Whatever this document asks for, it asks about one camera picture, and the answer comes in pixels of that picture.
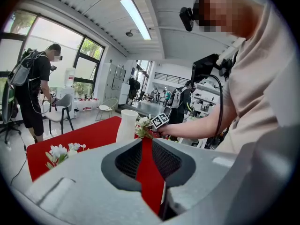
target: white vase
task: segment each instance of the white vase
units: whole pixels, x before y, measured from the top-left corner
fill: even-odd
[[[121,115],[122,121],[117,134],[117,143],[135,138],[135,121],[139,114],[135,111],[124,109],[121,111]]]

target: black cable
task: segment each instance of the black cable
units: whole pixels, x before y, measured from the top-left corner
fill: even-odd
[[[26,159],[25,159],[25,162],[23,163],[23,165],[22,165],[20,171],[18,172],[18,174],[12,178],[12,180],[11,180],[11,182],[10,182],[10,185],[12,185],[13,180],[20,174],[21,170],[23,169],[23,167],[24,167],[24,165],[25,165],[25,163],[26,163],[26,161],[27,161],[27,149],[26,149],[26,145],[25,145],[23,139],[22,139],[22,142],[23,142],[23,144],[24,144],[24,151],[25,151],[25,154],[26,154]]]
[[[211,139],[211,141],[208,145],[208,148],[211,147],[212,141],[214,141],[216,139],[216,137],[219,133],[219,130],[220,130],[221,124],[222,124],[222,117],[223,117],[223,88],[222,88],[222,84],[216,76],[214,76],[214,75],[209,75],[209,76],[214,78],[217,81],[217,83],[219,84],[219,87],[220,87],[220,114],[219,114],[219,120],[218,120],[218,123],[217,123],[217,129],[216,129],[215,136]]]

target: fluorescent light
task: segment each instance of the fluorescent light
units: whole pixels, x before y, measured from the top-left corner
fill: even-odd
[[[143,20],[139,10],[137,9],[135,2],[133,0],[121,0],[120,1],[124,8],[127,10],[132,20],[135,22],[137,28],[142,34],[142,37],[145,40],[151,40],[151,36],[149,30]]]

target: railing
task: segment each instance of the railing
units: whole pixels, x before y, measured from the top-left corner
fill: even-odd
[[[164,80],[167,82],[178,83],[181,85],[185,85],[188,81],[186,78],[171,76],[163,73],[155,73],[155,79]]]

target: red tablecloth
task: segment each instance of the red tablecloth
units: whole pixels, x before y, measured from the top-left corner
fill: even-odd
[[[45,152],[50,146],[62,144],[68,149],[68,143],[86,144],[85,149],[93,149],[116,142],[121,118],[113,117],[75,131],[30,145],[27,148],[28,166],[32,181],[48,171],[48,158]],[[161,177],[152,159],[151,139],[143,139],[142,161],[139,165],[136,179],[142,184],[142,197],[145,202],[158,214],[164,189],[164,179]]]

